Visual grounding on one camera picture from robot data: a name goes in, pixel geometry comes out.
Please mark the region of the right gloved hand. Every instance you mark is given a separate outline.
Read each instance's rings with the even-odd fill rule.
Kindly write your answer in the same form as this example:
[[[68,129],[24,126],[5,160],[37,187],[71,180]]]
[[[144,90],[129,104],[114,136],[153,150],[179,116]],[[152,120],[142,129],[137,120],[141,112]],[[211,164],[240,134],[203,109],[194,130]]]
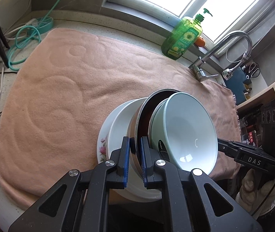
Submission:
[[[246,173],[245,177],[241,181],[241,188],[235,199],[235,201],[251,215],[253,215],[254,211],[262,203],[275,184],[275,180],[271,180],[266,182],[260,189],[258,189],[255,180],[256,175],[257,173],[254,169],[250,169]],[[259,210],[255,213],[255,219],[257,219],[258,216],[266,215],[274,208],[275,187],[273,188],[268,198],[264,201],[262,206],[259,208]]]

